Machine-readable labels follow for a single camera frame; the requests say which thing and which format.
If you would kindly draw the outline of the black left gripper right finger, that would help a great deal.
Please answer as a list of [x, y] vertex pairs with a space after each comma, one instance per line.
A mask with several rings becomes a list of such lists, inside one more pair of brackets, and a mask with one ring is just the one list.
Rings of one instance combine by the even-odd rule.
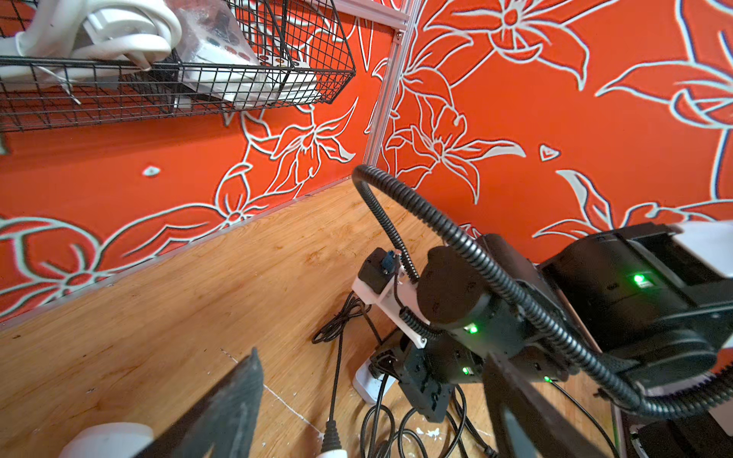
[[501, 457], [602, 457], [501, 355], [486, 357], [483, 387]]

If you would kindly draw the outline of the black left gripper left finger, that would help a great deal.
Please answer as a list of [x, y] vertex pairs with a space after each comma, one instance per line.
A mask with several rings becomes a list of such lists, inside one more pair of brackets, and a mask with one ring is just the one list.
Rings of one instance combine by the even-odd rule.
[[263, 397], [263, 366], [257, 349], [139, 457], [247, 457]]

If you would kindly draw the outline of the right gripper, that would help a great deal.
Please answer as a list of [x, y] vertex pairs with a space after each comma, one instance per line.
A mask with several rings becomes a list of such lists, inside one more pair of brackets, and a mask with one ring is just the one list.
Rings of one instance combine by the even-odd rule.
[[393, 377], [410, 405], [431, 423], [444, 421], [457, 385], [481, 381], [483, 366], [481, 357], [448, 335], [419, 348], [399, 329], [370, 357], [372, 374]]

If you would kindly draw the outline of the white power strip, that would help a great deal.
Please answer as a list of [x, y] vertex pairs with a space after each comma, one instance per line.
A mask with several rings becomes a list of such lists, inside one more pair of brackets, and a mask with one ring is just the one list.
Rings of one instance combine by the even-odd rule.
[[366, 360], [361, 364], [360, 368], [354, 374], [352, 386], [367, 405], [374, 406], [377, 402], [383, 381], [387, 381], [385, 393], [388, 393], [397, 380], [393, 376], [387, 376], [385, 374], [375, 376], [370, 370], [370, 367], [371, 360]]

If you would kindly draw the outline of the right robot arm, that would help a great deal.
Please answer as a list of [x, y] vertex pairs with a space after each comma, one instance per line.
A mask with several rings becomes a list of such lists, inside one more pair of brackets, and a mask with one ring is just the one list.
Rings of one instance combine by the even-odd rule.
[[598, 457], [537, 390], [584, 373], [620, 416], [617, 457], [732, 453], [732, 224], [580, 230], [534, 264], [502, 236], [472, 236], [395, 177], [362, 165], [355, 188], [386, 232], [352, 289], [395, 329], [353, 385], [385, 411], [398, 385], [410, 413], [475, 433], [463, 385], [481, 384], [494, 429], [488, 457]]

